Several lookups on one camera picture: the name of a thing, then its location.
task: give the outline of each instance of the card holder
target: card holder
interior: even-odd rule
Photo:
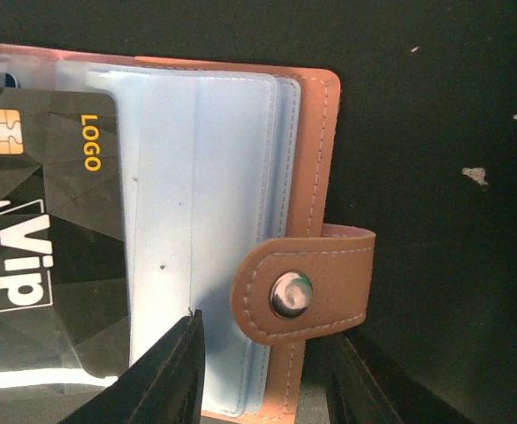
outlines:
[[[272,145],[275,156],[272,172],[275,177],[271,184],[275,186],[275,190],[269,192],[272,215],[264,217],[264,237],[269,240],[258,244],[244,257],[230,283],[229,308],[232,317],[236,327],[253,341],[254,346],[252,354],[247,357],[251,358],[249,365],[244,368],[246,377],[243,378],[246,378],[247,386],[234,391],[239,393],[236,405],[234,397],[228,398],[231,402],[229,405],[219,405],[218,408],[214,408],[209,402],[204,403],[203,414],[219,419],[228,417],[228,420],[240,423],[264,423],[272,420],[293,423],[305,340],[362,323],[368,303],[374,233],[354,227],[323,224],[340,96],[338,77],[323,69],[228,64],[166,57],[115,57],[5,44],[0,44],[0,53],[48,60],[71,59],[128,64],[136,65],[134,69],[137,70],[139,67],[148,67],[160,71],[183,70],[203,74],[241,72],[246,75],[269,75],[275,79],[278,83],[276,134],[279,139],[286,141],[277,144],[274,142]],[[139,101],[139,96],[135,96],[134,92],[134,88],[119,85],[116,95],[118,103],[121,97],[129,99],[131,104],[134,103],[134,97]],[[286,150],[287,146],[292,145],[289,139],[294,139],[294,154],[291,153],[292,148]],[[142,140],[138,138],[137,141],[137,146],[140,146]],[[138,165],[140,155],[141,152],[137,150],[136,156],[128,160]],[[144,179],[139,177],[140,168],[138,170],[139,174],[135,177],[139,179],[139,184],[135,189],[141,187]],[[195,176],[192,168],[191,178]],[[287,185],[284,186],[281,181],[286,181]],[[137,200],[138,193],[134,192],[129,197]],[[192,215],[191,221],[187,223],[192,228],[196,204],[193,199],[195,197],[192,193]],[[227,215],[228,205],[223,205],[221,210]],[[131,236],[130,231],[127,231],[126,236],[127,239],[139,237],[138,234]],[[209,250],[212,252],[213,248],[220,247],[214,244]],[[160,263],[160,266],[164,267],[162,271],[167,268],[165,263]],[[269,293],[276,279],[283,272],[292,269],[307,271],[315,292],[313,302],[305,314],[285,320],[273,313]],[[334,292],[341,293],[341,296],[335,297]],[[231,385],[236,382],[244,380],[231,381]],[[220,397],[217,399],[219,404],[225,400]]]

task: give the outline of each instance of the brown leather cover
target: brown leather cover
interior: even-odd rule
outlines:
[[[263,345],[283,345],[326,336],[366,317],[376,234],[353,229],[336,238],[274,238],[242,262],[231,291],[231,308],[242,331]],[[313,298],[291,320],[270,307],[270,292],[287,271],[309,277]]]
[[[373,234],[360,234],[358,229],[349,227],[323,226],[323,212],[329,183],[329,170],[340,97],[340,81],[337,75],[322,69],[226,64],[160,57],[116,57],[7,44],[0,44],[0,53],[26,54],[51,60],[88,60],[174,69],[263,72],[299,81],[302,91],[300,123],[286,231],[286,236],[290,239],[286,243],[266,245],[268,248],[261,246],[259,250],[254,250],[248,256],[241,266],[233,286],[233,313],[237,322],[243,328],[245,319],[240,315],[240,309],[242,308],[244,312],[244,307],[240,306],[239,290],[242,288],[244,291],[246,284],[248,284],[247,273],[255,265],[255,262],[275,253],[295,254],[306,252],[307,254],[303,254],[303,257],[295,254],[292,260],[289,257],[281,257],[281,261],[268,259],[266,264],[261,267],[255,265],[257,273],[252,283],[254,286],[251,286],[251,288],[260,286],[260,290],[264,291],[263,286],[266,287],[273,283],[271,278],[278,270],[286,270],[287,267],[300,267],[306,269],[314,278],[315,296],[318,299],[311,306],[311,312],[305,313],[300,320],[295,321],[294,324],[288,324],[287,328],[278,332],[286,334],[272,336],[276,333],[272,332],[273,322],[269,321],[271,320],[271,317],[269,318],[271,312],[266,311],[263,299],[259,300],[255,296],[259,292],[251,292],[252,298],[249,300],[247,310],[251,316],[259,317],[260,320],[255,321],[257,328],[255,332],[252,331],[252,326],[245,332],[251,338],[257,339],[263,337],[260,331],[264,331],[267,335],[263,342],[276,345],[271,350],[268,370],[264,370],[264,372],[267,371],[268,378],[263,407],[258,413],[246,413],[238,419],[203,413],[207,416],[215,416],[222,420],[227,419],[235,422],[263,424],[268,421],[277,421],[283,424],[293,423],[297,410],[305,339],[326,334],[324,331],[334,332],[360,323],[363,320],[362,314],[364,314],[363,311],[368,299],[367,282],[369,282],[371,272],[372,253],[370,248],[374,244]],[[351,239],[324,240],[321,238],[321,236],[332,237],[335,235],[348,237],[351,232],[353,236]],[[345,253],[358,249],[367,250]],[[305,258],[312,257],[315,257],[313,261],[303,261]],[[344,294],[344,297],[335,295],[333,298],[331,296],[331,291],[334,291],[334,288],[330,276],[334,278],[335,287],[345,291],[340,293]],[[345,298],[352,302],[349,305],[348,314],[345,314],[347,302]],[[337,307],[336,309],[341,312],[332,312],[331,310],[334,307]],[[343,323],[334,323],[343,320],[345,321]],[[317,329],[316,327],[319,326],[324,327],[323,329]]]

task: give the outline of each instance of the white stitching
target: white stitching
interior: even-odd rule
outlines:
[[[301,76],[301,75],[292,75],[293,78],[298,78],[298,79],[302,79],[302,80],[313,80],[313,81],[319,81],[321,84],[323,84],[324,86],[324,95],[325,95],[325,99],[324,99],[324,107],[323,107],[323,124],[321,126],[321,136],[320,136],[320,139],[319,139],[319,157],[317,158],[317,169],[316,169],[316,180],[318,178],[318,172],[319,172],[319,169],[320,169],[320,166],[321,166],[321,161],[323,160],[323,141],[324,141],[324,132],[325,132],[325,126],[327,124],[327,109],[328,109],[328,105],[329,105],[329,90],[328,90],[328,84],[327,84],[327,81],[324,80],[324,79],[318,79],[318,78],[315,78],[315,77],[304,77],[304,76]],[[313,197],[312,197],[312,205],[315,204],[315,196],[316,196],[316,182],[313,186]],[[309,219],[308,219],[308,235],[310,234],[311,232],[311,223],[312,223],[312,219],[313,219],[313,213],[314,213],[314,209],[313,207],[309,210]],[[282,414],[277,417],[277,418],[272,418],[272,417],[261,417],[263,420],[272,420],[272,421],[277,421],[277,420],[282,420],[286,415],[287,415],[287,404],[289,403],[289,397],[290,397],[290,389],[291,389],[291,378],[292,378],[292,369],[293,369],[293,357],[294,357],[294,354],[295,354],[295,343],[292,343],[292,355],[290,356],[290,362],[288,364],[288,370],[287,370],[287,381],[286,381],[286,385],[285,385],[285,402],[284,402],[284,410],[282,411]]]
[[[266,128],[266,134],[265,134],[265,138],[266,140],[272,140],[273,139],[273,121],[274,121],[274,102],[273,102],[273,99],[274,99],[274,87],[270,87],[270,97],[269,97],[269,100],[268,100],[268,103],[270,105],[270,110],[268,112],[268,127]],[[264,157],[268,157],[270,155],[270,150],[271,150],[271,143],[267,142],[266,144],[266,148],[264,149]],[[258,243],[261,241],[262,237],[260,235],[260,228],[262,227],[262,220],[264,219],[264,204],[265,204],[265,201],[266,201],[266,175],[268,173],[268,171],[270,170],[270,166],[269,164],[267,163],[267,161],[264,161],[264,165],[262,167],[262,187],[261,187],[261,191],[260,191],[260,213],[259,213],[259,216],[258,216],[258,223],[256,225],[256,228],[255,228],[255,235],[256,235],[256,239],[255,239],[255,242]],[[244,382],[244,376],[245,376],[245,373],[244,371],[240,373],[240,381],[239,381],[239,397],[237,399],[237,404],[236,404],[236,407],[234,408],[233,411],[229,411],[229,410],[221,410],[222,413],[226,413],[227,415],[228,414],[234,414],[236,413],[238,410],[239,410],[239,407],[240,407],[240,403],[242,402],[242,384]]]
[[[268,373],[266,372],[266,363],[270,358],[270,349],[262,349],[262,365],[260,366],[260,378],[259,378],[259,387],[261,392],[261,397],[264,397],[265,384],[264,380],[268,377]]]
[[[317,151],[317,166],[315,172],[315,181],[313,183],[313,195],[311,196],[311,206],[309,207],[309,218],[308,218],[308,236],[311,233],[311,224],[313,223],[313,212],[315,208],[315,200],[317,196],[317,187],[319,186],[319,171],[321,169],[321,163],[323,161],[323,142],[325,140],[325,130],[327,127],[327,109],[329,107],[329,86],[326,81],[321,81],[324,86],[325,100],[323,107],[323,124],[321,125],[321,138],[319,140],[319,148]]]
[[[293,133],[295,131],[296,104],[297,104],[297,90],[295,90],[293,92],[292,112],[291,112],[292,118],[291,118],[290,133],[289,133],[290,140],[293,140]],[[291,161],[290,155],[291,155],[292,149],[294,147],[295,147],[295,141],[290,143],[289,146],[287,147],[287,157],[286,157],[286,161],[285,161],[285,175],[284,175],[284,191],[282,193],[282,211],[285,210],[285,202],[287,201],[287,194],[288,194],[287,183],[289,181],[290,161]],[[278,222],[278,236],[279,237],[284,237],[284,234],[282,234],[281,231],[282,231],[282,227],[284,226],[284,217],[286,215],[287,214],[285,214],[284,212],[281,212],[280,216],[279,216],[279,222]]]

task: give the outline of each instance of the leather strap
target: leather strap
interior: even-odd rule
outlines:
[[[255,342],[285,345],[326,336],[366,318],[376,234],[361,228],[324,225],[320,238],[274,238],[241,263],[231,290],[236,323]],[[313,298],[297,318],[270,306],[270,292],[288,271],[308,276]]]

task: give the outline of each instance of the black surface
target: black surface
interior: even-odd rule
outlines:
[[[378,234],[363,331],[475,422],[516,423],[517,2],[108,4],[0,1],[0,42],[337,72],[326,215]]]
[[[409,378],[357,329],[312,343],[324,352],[331,423],[473,422]]]
[[[112,386],[61,424],[198,424],[205,344],[201,311],[179,320]]]

